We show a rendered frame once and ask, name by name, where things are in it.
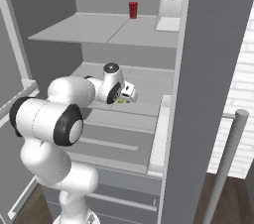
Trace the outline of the white door bin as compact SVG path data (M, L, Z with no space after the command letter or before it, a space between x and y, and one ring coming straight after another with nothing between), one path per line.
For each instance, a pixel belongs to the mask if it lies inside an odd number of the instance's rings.
M160 0L156 31L177 32L180 28L183 0Z
M162 177L165 164L166 146L168 138L168 127L171 109L171 96L164 95L161 100L154 142L147 169L147 175Z

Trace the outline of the grey fridge drawer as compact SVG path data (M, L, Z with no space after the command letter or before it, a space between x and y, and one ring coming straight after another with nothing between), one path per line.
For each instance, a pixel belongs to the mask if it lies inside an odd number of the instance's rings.
M81 138L139 146L138 151L104 147L78 140L66 148L74 161L131 172L147 171L156 119L101 109L84 109Z
M161 181L123 171L98 168L100 182L94 193L156 206L156 212L98 200L87 203L101 224L157 224Z

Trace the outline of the red can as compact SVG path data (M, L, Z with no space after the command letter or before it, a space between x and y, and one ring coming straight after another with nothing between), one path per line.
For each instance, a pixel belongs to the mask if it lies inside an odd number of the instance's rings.
M129 3L129 15L131 19L136 19L138 13L138 3L136 1L132 1Z

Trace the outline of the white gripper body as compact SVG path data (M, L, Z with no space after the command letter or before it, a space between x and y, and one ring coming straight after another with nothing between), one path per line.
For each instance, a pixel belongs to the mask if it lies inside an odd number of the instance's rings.
M138 93L136 90L133 90L131 93L121 92L121 98L126 102L136 102L138 99Z

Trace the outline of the grey fridge door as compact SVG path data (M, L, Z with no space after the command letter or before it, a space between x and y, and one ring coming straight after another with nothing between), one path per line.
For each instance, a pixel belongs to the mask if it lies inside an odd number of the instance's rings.
M158 224L192 224L254 0L183 0Z
M12 1L0 0L0 224L12 224L36 186L20 160L24 140L16 136L9 110L19 97L38 93Z

